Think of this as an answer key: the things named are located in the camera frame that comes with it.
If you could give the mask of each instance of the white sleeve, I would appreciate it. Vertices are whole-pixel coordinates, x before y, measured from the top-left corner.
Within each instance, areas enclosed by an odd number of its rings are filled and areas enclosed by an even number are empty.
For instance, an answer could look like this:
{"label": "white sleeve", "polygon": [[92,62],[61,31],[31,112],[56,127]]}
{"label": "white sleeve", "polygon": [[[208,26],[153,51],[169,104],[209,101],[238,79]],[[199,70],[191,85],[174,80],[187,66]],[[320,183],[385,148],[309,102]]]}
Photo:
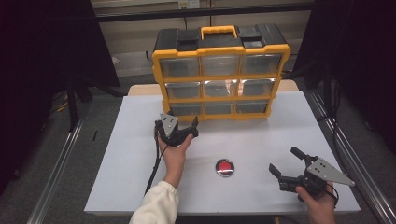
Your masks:
{"label": "white sleeve", "polygon": [[170,224],[177,218],[178,193],[165,181],[160,181],[143,198],[132,215],[130,224]]}

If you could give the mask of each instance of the hand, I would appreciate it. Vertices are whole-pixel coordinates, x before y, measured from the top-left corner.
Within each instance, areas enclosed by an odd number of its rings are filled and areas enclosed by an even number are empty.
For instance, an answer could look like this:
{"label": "hand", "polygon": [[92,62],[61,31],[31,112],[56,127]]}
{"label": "hand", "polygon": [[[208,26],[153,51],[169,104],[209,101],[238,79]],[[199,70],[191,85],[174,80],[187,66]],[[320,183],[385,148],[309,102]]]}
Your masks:
{"label": "hand", "polygon": [[[332,187],[326,186],[326,190],[332,193]],[[335,224],[334,199],[330,195],[323,194],[314,199],[303,187],[297,187],[296,191],[308,205],[308,217],[311,224]]]}
{"label": "hand", "polygon": [[184,170],[184,161],[186,160],[186,150],[192,141],[193,135],[189,134],[184,142],[178,147],[170,147],[161,140],[158,136],[158,144],[163,154],[163,159],[165,160],[166,175],[163,181],[171,184],[175,189],[177,189],[180,183],[181,176]]}

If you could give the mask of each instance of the gray floor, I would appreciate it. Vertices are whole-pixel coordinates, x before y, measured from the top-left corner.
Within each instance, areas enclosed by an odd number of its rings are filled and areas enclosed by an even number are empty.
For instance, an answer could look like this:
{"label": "gray floor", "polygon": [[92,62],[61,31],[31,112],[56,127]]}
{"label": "gray floor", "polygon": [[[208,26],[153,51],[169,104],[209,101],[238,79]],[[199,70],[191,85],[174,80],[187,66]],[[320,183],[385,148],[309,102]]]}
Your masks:
{"label": "gray floor", "polygon": [[[116,90],[127,92],[131,85],[153,83],[153,76],[144,74],[147,71],[145,68],[135,71],[131,76],[120,76],[121,87]],[[296,82],[299,88],[304,90],[304,83],[300,79]],[[83,212],[121,104],[121,98],[109,96],[97,89],[91,89],[91,91],[93,101],[89,105],[88,116],[84,119],[78,140],[68,158],[43,223],[128,223],[129,221],[129,217],[97,217]],[[307,99],[312,105],[314,114],[319,117],[309,97]],[[62,98],[54,101],[53,107],[58,107],[61,101]],[[79,110],[83,106],[83,103],[78,102]],[[26,223],[29,219],[68,136],[67,109],[50,114],[36,150],[21,168],[21,177],[11,181],[0,197],[0,223]],[[381,136],[366,128],[364,118],[345,96],[342,97],[338,111],[338,123],[390,204],[396,207],[396,182],[394,181],[396,156],[390,153]],[[323,121],[319,122],[319,126],[328,139],[329,145],[332,146],[332,134],[329,128]],[[347,165],[346,169],[352,177],[355,176],[350,166]],[[352,190],[361,211],[337,216],[337,223],[377,223],[363,200],[364,198],[370,202],[365,190],[361,189],[362,195],[355,189]],[[305,215],[282,217],[281,223],[293,223],[290,217],[300,223],[307,223]],[[268,223],[267,218],[261,216],[180,217],[177,223]]]}

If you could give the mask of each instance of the wall socket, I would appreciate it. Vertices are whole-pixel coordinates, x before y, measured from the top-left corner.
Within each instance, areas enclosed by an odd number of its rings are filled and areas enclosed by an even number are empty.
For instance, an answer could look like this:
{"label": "wall socket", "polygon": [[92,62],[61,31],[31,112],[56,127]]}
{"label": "wall socket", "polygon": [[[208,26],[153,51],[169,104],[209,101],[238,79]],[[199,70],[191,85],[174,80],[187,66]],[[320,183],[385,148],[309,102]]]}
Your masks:
{"label": "wall socket", "polygon": [[199,0],[179,0],[178,9],[200,8]]}

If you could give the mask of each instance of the white table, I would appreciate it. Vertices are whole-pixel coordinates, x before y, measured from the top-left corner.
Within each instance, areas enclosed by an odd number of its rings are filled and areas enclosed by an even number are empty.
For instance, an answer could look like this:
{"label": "white table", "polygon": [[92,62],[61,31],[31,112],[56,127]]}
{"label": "white table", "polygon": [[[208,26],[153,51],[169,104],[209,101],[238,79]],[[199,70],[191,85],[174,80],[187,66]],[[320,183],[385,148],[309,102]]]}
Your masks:
{"label": "white table", "polygon": [[[161,102],[159,95],[124,97],[85,212],[131,215],[138,208],[155,161],[153,127],[163,112]],[[181,215],[304,213],[305,204],[297,194],[280,191],[268,171],[272,163],[282,175],[303,174],[304,162],[290,153],[291,147],[339,169],[301,91],[279,92],[268,119],[202,121],[198,131],[178,188]],[[234,163],[231,177],[216,173],[220,159]],[[162,161],[153,185],[164,174]],[[360,211],[349,186],[334,187],[340,195],[337,214]]]}

